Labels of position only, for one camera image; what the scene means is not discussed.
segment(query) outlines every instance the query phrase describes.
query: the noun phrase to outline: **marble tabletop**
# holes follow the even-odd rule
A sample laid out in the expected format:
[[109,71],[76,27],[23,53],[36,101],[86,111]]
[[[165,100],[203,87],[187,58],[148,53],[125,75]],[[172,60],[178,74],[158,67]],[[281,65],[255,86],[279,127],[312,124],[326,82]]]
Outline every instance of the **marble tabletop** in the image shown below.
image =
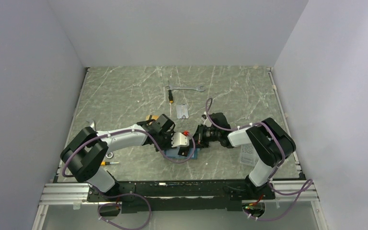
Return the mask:
[[[166,114],[175,131],[194,133],[201,123],[208,97],[214,99],[211,113],[223,112],[231,127],[272,117],[283,128],[276,96],[264,66],[119,66],[89,68],[71,129],[72,139],[87,119],[101,131],[125,128],[147,115]],[[165,86],[204,85],[204,92],[173,91],[170,112]],[[189,119],[177,119],[175,106],[187,104]],[[201,149],[197,160],[174,164],[164,159],[153,145],[135,146],[114,152],[104,166],[117,180],[210,180],[243,179],[253,166],[239,162],[241,148],[226,149],[219,142]],[[289,157],[275,178],[297,178],[294,158]],[[58,182],[74,182],[59,176]]]

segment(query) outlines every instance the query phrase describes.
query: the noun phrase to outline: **wrench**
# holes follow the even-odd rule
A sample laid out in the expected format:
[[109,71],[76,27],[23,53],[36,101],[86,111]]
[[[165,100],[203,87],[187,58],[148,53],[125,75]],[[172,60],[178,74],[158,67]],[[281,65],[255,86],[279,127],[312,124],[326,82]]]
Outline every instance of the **wrench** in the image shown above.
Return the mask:
[[195,86],[195,87],[188,87],[188,86],[174,86],[169,83],[169,86],[166,86],[167,90],[195,90],[198,92],[204,92],[205,87],[203,85]]
[[92,119],[88,119],[87,122],[90,124],[89,127],[91,127],[94,131],[96,131],[95,129],[95,121]]

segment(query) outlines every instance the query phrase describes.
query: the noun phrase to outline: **table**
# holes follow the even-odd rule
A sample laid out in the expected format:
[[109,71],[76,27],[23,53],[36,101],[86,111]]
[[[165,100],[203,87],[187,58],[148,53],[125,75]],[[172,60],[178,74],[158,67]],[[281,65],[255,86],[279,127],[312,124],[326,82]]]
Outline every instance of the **table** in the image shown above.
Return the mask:
[[[174,85],[204,85],[204,92],[173,91],[170,112],[167,81]],[[119,66],[89,68],[73,119],[70,140],[87,119],[101,131],[129,127],[147,115],[166,114],[175,131],[194,133],[201,123],[208,97],[214,99],[210,112],[223,112],[231,127],[272,117],[283,128],[278,101],[265,66]],[[189,119],[177,119],[176,104],[187,104]],[[241,148],[226,149],[219,142],[201,149],[197,160],[174,164],[164,159],[153,145],[135,146],[114,152],[104,166],[117,180],[210,180],[243,179],[253,166],[239,162]],[[293,156],[275,178],[298,178]],[[58,182],[74,182],[59,175]]]

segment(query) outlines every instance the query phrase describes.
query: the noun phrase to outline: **yellow screwdriver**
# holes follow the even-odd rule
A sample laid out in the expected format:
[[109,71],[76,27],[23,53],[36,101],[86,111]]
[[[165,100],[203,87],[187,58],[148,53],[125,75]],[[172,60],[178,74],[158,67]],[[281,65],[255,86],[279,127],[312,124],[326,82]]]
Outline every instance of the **yellow screwdriver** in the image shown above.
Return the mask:
[[105,165],[108,165],[108,164],[119,164],[119,162],[107,162],[107,161],[101,162],[101,166],[105,166]]

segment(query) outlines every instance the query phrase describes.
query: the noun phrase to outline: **screwdriver handle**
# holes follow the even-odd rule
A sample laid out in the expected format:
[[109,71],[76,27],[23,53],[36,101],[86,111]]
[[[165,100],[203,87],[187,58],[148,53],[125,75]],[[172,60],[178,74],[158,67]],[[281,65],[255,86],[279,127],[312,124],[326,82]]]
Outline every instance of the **screwdriver handle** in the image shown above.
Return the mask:
[[169,92],[169,101],[170,101],[170,103],[173,103],[174,101],[173,101],[173,94],[171,93],[171,90],[168,90],[168,92]]

